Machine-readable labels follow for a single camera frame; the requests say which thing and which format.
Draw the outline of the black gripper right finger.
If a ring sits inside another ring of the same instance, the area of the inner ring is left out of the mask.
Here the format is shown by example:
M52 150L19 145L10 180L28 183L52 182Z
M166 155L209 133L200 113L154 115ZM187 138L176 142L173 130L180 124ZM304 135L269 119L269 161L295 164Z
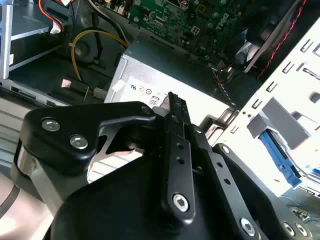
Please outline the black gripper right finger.
M190 121L186 102L173 96L176 123L187 131L195 160L219 205L222 236L230 240L311 240L311 231L225 144L211 147Z

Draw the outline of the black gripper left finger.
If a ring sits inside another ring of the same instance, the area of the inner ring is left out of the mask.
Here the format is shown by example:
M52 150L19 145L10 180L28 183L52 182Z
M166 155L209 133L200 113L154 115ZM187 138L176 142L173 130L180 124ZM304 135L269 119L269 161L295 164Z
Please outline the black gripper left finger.
M166 114L139 101L42 108L29 112L19 137L18 168L53 214L87 182L100 156L125 149L145 151L163 163L161 206L180 223L195 217L190 142L175 122L174 93Z

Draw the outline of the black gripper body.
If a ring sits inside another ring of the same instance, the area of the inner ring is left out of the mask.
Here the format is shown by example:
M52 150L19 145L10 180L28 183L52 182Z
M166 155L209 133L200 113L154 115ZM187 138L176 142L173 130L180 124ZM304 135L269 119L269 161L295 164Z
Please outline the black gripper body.
M246 207L229 206L234 187L223 158L199 150L202 173L193 172L195 217L183 224L161 205L163 162L142 157L77 190L60 207L51 226L52 240L248 240L241 218Z

